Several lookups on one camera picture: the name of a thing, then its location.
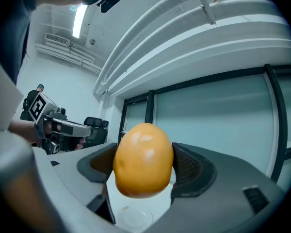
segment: wall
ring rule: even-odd
[[[129,104],[126,109],[126,122],[123,130],[129,131],[139,123],[145,122],[147,101]]]
[[[111,84],[108,94],[130,98],[149,89],[267,63],[291,64],[291,31],[285,20],[266,15],[231,17],[162,43]]]
[[[291,187],[291,159],[283,163],[277,184],[287,192]]]
[[[171,142],[246,160],[266,173],[273,149],[273,107],[263,75],[157,95],[156,118]]]
[[[34,59],[37,56],[34,44],[43,43],[44,34],[52,33],[52,28],[46,25],[51,22],[52,18],[49,13],[45,13],[50,8],[50,5],[44,4],[32,13],[27,44],[27,54],[30,58]]]
[[[120,97],[105,100],[101,118],[109,122],[107,142],[117,142],[120,130],[124,99]]]
[[[95,6],[96,12],[89,21],[90,29],[86,47],[108,58],[115,45],[130,26],[149,8],[160,0],[121,0],[110,11],[103,14]],[[89,44],[95,39],[94,46]]]
[[[69,67],[58,63],[60,60],[31,58],[22,67],[17,87],[27,97],[41,83],[43,93],[58,106],[66,109],[70,121],[83,123],[86,117],[96,117],[99,102],[92,95],[97,75],[80,67]],[[20,118],[22,103],[14,118]]]

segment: fluorescent light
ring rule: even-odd
[[[74,17],[74,24],[73,24],[73,31],[72,31],[72,35],[76,38],[80,37],[86,9],[87,9],[87,5],[81,5],[76,11],[76,16]]]

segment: ceiling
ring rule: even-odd
[[[44,33],[55,33],[86,47],[106,60],[132,24],[159,1],[161,0],[121,0],[105,14],[101,13],[95,4],[91,5],[85,14],[79,39],[72,36],[75,12],[70,11],[67,6],[40,6],[32,16],[28,42],[29,56],[35,54],[34,43],[44,41]],[[172,13],[167,14],[154,27],[157,28],[172,18],[200,5],[198,0],[186,2],[173,10]],[[92,39],[95,40],[93,46],[90,44]],[[105,60],[101,60],[97,65],[103,67]]]

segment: human arm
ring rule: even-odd
[[[40,143],[41,139],[38,137],[37,131],[34,126],[34,122],[24,121],[20,119],[12,119],[9,131],[15,134],[20,135],[21,137],[25,138],[30,143]],[[44,132],[46,135],[52,134],[52,126],[50,122],[47,122],[44,125]],[[76,146],[76,150],[80,150],[83,145],[82,143],[85,142],[85,139],[82,138]]]

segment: black frame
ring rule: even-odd
[[[270,80],[271,87],[275,95],[275,100],[276,100],[276,105],[277,105],[277,110],[278,110],[278,121],[279,121],[278,148],[277,148],[277,155],[276,155],[274,169],[271,175],[271,179],[277,182],[281,169],[283,167],[284,161],[291,158],[291,148],[287,149],[288,121],[287,121],[286,105],[285,105],[282,90],[280,88],[280,84],[278,82],[277,76],[291,75],[291,65],[271,66],[269,64],[266,64],[263,67],[253,67],[253,68],[217,73],[217,74],[173,84],[173,85],[163,87],[157,90],[150,90],[147,93],[141,94],[131,99],[127,99],[124,101],[124,106],[123,106],[123,111],[122,111],[120,130],[119,130],[119,136],[118,136],[118,145],[120,144],[122,137],[125,135],[125,133],[123,132],[123,127],[124,127],[124,121],[125,121],[125,116],[126,116],[126,109],[127,109],[127,105],[131,103],[147,100],[145,122],[153,123],[154,98],[156,94],[170,92],[170,91],[174,91],[174,90],[178,90],[178,89],[182,89],[182,88],[186,88],[186,87],[190,87],[194,85],[204,84],[204,83],[211,83],[215,81],[240,78],[240,77],[252,76],[252,75],[259,75],[259,74],[264,74],[264,73],[267,74]]]

